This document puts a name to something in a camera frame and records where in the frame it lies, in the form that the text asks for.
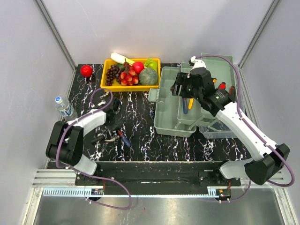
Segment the red handled pliers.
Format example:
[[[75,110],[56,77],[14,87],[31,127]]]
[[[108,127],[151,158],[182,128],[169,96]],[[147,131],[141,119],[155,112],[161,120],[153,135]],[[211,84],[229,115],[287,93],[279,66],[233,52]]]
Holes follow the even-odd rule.
[[[219,90],[225,90],[226,89],[226,83],[225,82],[221,82],[220,85],[218,86]]]

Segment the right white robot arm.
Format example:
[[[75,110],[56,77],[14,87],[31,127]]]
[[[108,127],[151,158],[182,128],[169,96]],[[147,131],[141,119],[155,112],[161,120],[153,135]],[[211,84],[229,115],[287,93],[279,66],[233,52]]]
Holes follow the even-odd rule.
[[[290,152],[287,145],[278,145],[267,138],[227,90],[215,88],[205,67],[193,68],[188,74],[179,72],[170,90],[173,96],[198,101],[204,110],[230,128],[250,153],[248,160],[222,163],[213,174],[216,184],[222,186],[231,178],[248,177],[255,184],[263,185],[283,168]]]

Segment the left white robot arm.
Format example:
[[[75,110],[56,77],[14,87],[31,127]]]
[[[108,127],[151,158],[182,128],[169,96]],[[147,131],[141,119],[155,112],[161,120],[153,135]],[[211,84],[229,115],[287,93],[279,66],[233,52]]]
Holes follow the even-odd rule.
[[[45,151],[46,156],[57,159],[59,165],[69,165],[86,174],[85,179],[91,185],[100,183],[101,166],[83,154],[84,136],[99,126],[115,125],[115,115],[120,105],[120,101],[113,98],[105,109],[92,109],[82,119],[57,121]]]

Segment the clear plastic tool box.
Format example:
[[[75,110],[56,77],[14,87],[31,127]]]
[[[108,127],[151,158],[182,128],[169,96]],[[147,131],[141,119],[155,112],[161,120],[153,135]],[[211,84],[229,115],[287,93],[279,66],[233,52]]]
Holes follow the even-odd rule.
[[[218,57],[205,57],[203,61],[211,76],[217,79],[215,88],[218,88],[222,82],[225,83],[228,92],[231,87],[237,88],[236,75],[229,63]],[[191,68],[192,66],[186,62],[182,62],[179,67],[163,67],[159,88],[150,89],[148,100],[156,102],[154,116],[156,132],[160,135],[190,137],[199,130],[205,138],[236,138],[224,123],[202,109],[196,100],[193,100],[192,108],[188,109],[189,99],[187,99],[187,114],[184,114],[183,98],[172,96],[170,88],[177,74],[189,72]]]

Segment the black handled tool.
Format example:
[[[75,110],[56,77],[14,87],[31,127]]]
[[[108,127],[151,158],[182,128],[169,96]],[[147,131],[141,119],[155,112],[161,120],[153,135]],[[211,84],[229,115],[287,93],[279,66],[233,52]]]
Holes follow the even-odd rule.
[[[97,143],[98,141],[101,141],[101,140],[103,140],[103,139],[105,139],[105,137],[104,137],[103,135],[100,135],[100,136],[98,136],[98,137],[92,139],[90,143],[91,143],[91,144],[95,144],[95,143]]]

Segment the silver pliers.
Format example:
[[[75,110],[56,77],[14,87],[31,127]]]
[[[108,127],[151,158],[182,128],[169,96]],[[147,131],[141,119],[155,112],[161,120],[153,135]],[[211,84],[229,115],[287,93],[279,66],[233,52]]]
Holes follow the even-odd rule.
[[[110,139],[105,139],[105,142],[107,142],[107,143],[112,143],[112,142],[114,142],[114,141],[116,141],[116,140],[118,140],[119,139],[119,135],[117,135],[117,136],[114,136],[114,137],[112,137],[111,136],[111,138]]]

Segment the blue red screwdriver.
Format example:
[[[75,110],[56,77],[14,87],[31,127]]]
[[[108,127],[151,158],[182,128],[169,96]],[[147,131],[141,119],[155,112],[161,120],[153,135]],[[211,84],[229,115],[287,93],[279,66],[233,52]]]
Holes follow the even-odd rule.
[[[125,135],[120,130],[118,130],[118,134],[119,134],[120,138],[122,139],[122,141],[124,142],[124,144],[130,148],[131,142],[125,137]]]
[[[183,113],[187,114],[188,113],[188,104],[187,104],[187,100],[185,98],[182,99],[182,104],[183,104]]]

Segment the yellow utility knife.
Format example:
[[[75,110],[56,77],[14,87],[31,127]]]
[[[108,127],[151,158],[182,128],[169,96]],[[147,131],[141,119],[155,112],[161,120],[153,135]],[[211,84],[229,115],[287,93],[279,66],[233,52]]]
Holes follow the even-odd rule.
[[[188,109],[192,109],[192,107],[193,107],[193,102],[194,102],[194,99],[191,98],[191,99],[189,100]]]

